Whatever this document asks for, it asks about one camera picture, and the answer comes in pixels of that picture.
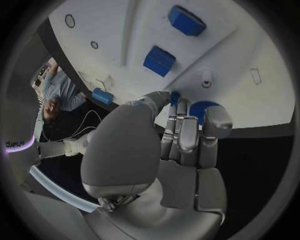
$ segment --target blue foam pad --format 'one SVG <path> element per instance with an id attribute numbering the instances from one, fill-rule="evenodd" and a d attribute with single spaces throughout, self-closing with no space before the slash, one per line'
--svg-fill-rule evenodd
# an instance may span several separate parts
<path id="1" fill-rule="evenodd" d="M 92 91 L 91 97 L 106 105 L 111 104 L 114 99 L 114 95 L 112 95 L 109 92 L 102 91 L 100 88 L 97 87 Z"/>
<path id="2" fill-rule="evenodd" d="M 211 106 L 219 106 L 219 104 L 212 101 L 199 101 L 194 103 L 189 108 L 189 115 L 198 118 L 199 125 L 203 125 L 205 109 Z"/>
<path id="3" fill-rule="evenodd" d="M 168 15 L 171 25 L 188 36 L 198 36 L 206 24 L 197 16 L 181 6 L 174 6 Z"/>
<path id="4" fill-rule="evenodd" d="M 164 77 L 171 70 L 175 62 L 175 57 L 170 53 L 154 46 L 147 54 L 143 65 L 153 72 Z"/>
<path id="5" fill-rule="evenodd" d="M 171 101 L 170 101 L 171 106 L 177 105 L 179 98 L 180 98 L 180 93 L 178 91 L 173 91 L 171 93 Z"/>

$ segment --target glowing light strip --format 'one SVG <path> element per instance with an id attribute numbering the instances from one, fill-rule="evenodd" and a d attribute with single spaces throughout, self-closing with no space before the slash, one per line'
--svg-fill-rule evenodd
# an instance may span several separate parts
<path id="1" fill-rule="evenodd" d="M 23 151 L 25 149 L 30 148 L 32 144 L 34 144 L 34 142 L 35 142 L 35 136 L 32 136 L 32 139 L 29 142 L 25 143 L 23 146 L 7 147 L 5 149 L 5 152 L 9 154 L 9 153 L 16 153 L 16 152 Z"/>
<path id="2" fill-rule="evenodd" d="M 91 213 L 100 207 L 100 205 L 84 200 L 64 190 L 45 176 L 36 166 L 32 166 L 29 172 L 50 193 L 75 208 Z"/>

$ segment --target light blue shirt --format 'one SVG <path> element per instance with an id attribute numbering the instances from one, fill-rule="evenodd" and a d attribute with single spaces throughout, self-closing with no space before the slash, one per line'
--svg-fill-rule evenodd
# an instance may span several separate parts
<path id="1" fill-rule="evenodd" d="M 48 72 L 41 91 L 46 101 L 58 98 L 60 110 L 63 111 L 72 111 L 86 101 L 83 94 L 62 70 L 56 75 Z"/>

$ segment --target person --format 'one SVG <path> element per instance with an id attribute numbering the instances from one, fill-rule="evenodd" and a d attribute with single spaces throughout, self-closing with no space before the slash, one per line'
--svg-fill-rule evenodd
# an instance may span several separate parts
<path id="1" fill-rule="evenodd" d="M 58 72 L 58 68 L 59 65 L 54 61 L 42 84 L 41 92 L 45 98 L 42 118 L 46 123 L 55 121 L 61 110 L 70 112 L 86 101 L 86 96 L 63 70 Z"/>

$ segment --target dark floor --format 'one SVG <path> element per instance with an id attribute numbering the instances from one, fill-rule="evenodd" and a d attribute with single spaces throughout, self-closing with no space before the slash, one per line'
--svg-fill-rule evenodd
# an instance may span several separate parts
<path id="1" fill-rule="evenodd" d="M 74 112 L 63 113 L 55 127 L 46 126 L 45 135 L 52 141 L 70 136 L 91 109 L 98 112 L 101 118 L 108 114 L 87 102 Z M 92 113 L 81 129 L 97 126 L 98 123 L 97 117 Z M 227 239 L 260 212 L 280 182 L 292 145 L 293 137 L 224 139 L 219 142 L 217 167 L 226 185 L 228 208 L 226 220 L 215 239 Z M 81 160 L 81 154 L 48 158 L 42 161 L 39 169 L 64 189 L 97 203 L 82 187 Z"/>

